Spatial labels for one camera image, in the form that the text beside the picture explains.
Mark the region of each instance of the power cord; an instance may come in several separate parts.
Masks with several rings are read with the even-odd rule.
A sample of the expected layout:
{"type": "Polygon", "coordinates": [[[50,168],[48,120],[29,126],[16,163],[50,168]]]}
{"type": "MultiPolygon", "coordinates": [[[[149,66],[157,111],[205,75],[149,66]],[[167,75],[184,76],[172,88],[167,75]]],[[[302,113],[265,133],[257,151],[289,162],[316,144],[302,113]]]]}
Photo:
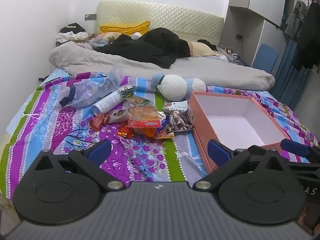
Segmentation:
{"type": "Polygon", "coordinates": [[[242,51],[242,58],[243,58],[243,61],[244,61],[244,63],[245,63],[246,65],[247,65],[247,63],[246,63],[246,61],[245,61],[245,59],[244,59],[243,37],[242,37],[242,45],[241,45],[241,50],[240,50],[239,54],[241,54],[241,51],[242,51]]]}

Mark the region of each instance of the upholstered headboard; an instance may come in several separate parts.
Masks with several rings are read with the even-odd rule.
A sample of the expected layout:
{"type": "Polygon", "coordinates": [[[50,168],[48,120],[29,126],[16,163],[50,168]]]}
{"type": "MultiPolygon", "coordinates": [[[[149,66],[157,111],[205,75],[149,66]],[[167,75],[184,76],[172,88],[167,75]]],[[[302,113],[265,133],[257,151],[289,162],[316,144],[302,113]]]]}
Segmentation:
{"type": "Polygon", "coordinates": [[[177,6],[126,2],[101,1],[97,8],[97,28],[109,23],[139,23],[150,21],[149,29],[167,28],[187,41],[205,39],[219,45],[223,30],[223,18],[177,6]]]}

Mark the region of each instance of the bed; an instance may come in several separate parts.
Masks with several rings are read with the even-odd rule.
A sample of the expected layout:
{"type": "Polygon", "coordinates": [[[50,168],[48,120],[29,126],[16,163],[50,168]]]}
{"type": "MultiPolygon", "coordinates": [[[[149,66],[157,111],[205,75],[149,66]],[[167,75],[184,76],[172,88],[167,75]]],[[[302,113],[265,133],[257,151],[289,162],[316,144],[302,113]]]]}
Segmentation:
{"type": "MultiPolygon", "coordinates": [[[[97,9],[98,25],[106,21],[142,20],[150,20],[150,28],[166,27],[185,39],[206,39],[217,45],[223,28],[223,18],[174,6],[108,1],[100,2],[97,9]]],[[[161,110],[166,101],[161,94],[150,89],[150,78],[156,72],[174,73],[170,70],[174,70],[175,66],[164,70],[151,63],[141,64],[119,56],[105,57],[92,50],[78,48],[81,47],[67,42],[52,51],[50,61],[57,69],[30,95],[8,126],[1,144],[1,194],[8,200],[12,199],[19,180],[42,149],[50,149],[54,154],[67,154],[76,147],[89,148],[105,138],[111,140],[112,152],[101,168],[126,185],[131,180],[187,180],[192,185],[205,176],[191,132],[162,141],[141,137],[124,139],[116,134],[117,124],[105,126],[99,132],[91,130],[88,124],[93,116],[90,106],[75,109],[60,108],[57,104],[61,87],[73,82],[95,81],[103,84],[107,72],[114,63],[118,63],[125,68],[123,84],[131,83],[137,96],[149,99],[161,110]]],[[[196,63],[190,63],[188,71],[186,68],[181,70],[179,66],[188,65],[185,61],[181,59],[176,68],[183,77],[204,79],[207,92],[254,97],[292,140],[306,145],[317,144],[316,138],[300,124],[294,113],[265,91],[274,83],[271,75],[208,58],[190,59],[196,63]],[[199,62],[206,68],[195,69],[199,62]]],[[[288,152],[281,154],[291,161],[306,161],[288,152]]]]}

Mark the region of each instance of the open box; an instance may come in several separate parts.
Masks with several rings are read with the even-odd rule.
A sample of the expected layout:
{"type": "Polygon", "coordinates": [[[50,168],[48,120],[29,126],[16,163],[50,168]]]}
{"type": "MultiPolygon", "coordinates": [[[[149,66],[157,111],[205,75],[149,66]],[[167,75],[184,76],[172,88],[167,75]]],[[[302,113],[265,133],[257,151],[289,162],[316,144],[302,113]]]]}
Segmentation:
{"type": "Polygon", "coordinates": [[[258,145],[276,148],[289,139],[280,125],[254,99],[245,96],[192,92],[188,112],[194,137],[207,172],[217,169],[207,146],[216,139],[231,150],[258,145]]]}

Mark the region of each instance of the cylindrical container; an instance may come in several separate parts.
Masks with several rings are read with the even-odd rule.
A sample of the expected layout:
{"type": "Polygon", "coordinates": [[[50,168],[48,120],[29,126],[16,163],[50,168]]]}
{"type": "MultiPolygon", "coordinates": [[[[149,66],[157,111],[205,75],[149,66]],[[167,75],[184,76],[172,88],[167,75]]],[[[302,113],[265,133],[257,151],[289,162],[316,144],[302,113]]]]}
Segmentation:
{"type": "Polygon", "coordinates": [[[121,96],[119,90],[116,90],[97,103],[93,104],[92,111],[95,115],[100,113],[106,114],[115,106],[119,105],[123,100],[124,98],[121,96]]]}

